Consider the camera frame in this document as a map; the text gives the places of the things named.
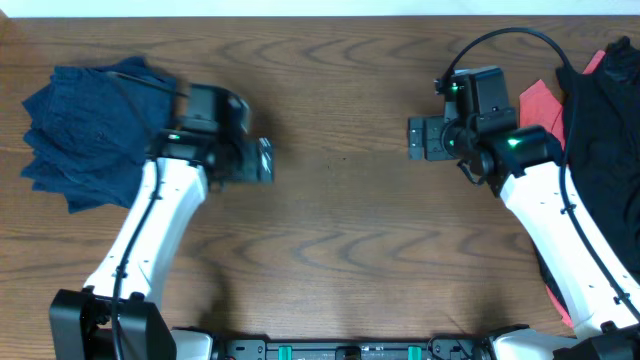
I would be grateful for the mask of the navy blue denim shorts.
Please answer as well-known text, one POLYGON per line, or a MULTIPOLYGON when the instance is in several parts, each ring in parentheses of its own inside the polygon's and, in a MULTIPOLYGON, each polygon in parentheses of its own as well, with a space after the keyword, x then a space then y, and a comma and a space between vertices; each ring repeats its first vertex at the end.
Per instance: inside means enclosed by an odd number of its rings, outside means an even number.
POLYGON ((48 85, 23 101, 24 141, 34 159, 21 172, 39 192, 65 197, 76 213, 132 206, 146 150, 170 121, 174 77, 129 57, 101 67, 58 66, 48 85))

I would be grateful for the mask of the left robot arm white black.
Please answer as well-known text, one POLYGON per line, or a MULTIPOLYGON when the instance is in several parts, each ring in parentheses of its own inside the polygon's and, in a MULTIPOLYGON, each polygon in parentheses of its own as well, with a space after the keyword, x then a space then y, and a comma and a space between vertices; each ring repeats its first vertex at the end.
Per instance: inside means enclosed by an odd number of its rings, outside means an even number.
POLYGON ((243 133, 164 130, 151 143, 132 208, 79 291, 49 308, 58 359, 214 359, 204 330, 170 329, 163 291, 185 230, 212 183, 270 183, 273 145, 243 133))

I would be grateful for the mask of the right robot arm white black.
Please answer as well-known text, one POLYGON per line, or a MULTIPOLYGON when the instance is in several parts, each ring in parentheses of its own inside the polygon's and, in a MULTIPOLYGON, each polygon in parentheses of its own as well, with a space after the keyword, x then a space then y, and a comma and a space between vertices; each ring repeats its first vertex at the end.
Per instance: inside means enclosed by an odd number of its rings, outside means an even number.
POLYGON ((443 116, 408 121, 412 160, 454 160, 516 216, 554 278, 571 337, 512 326, 483 339, 450 339, 462 359, 636 359, 639 286, 584 207, 559 142, 543 127, 481 132, 443 116))

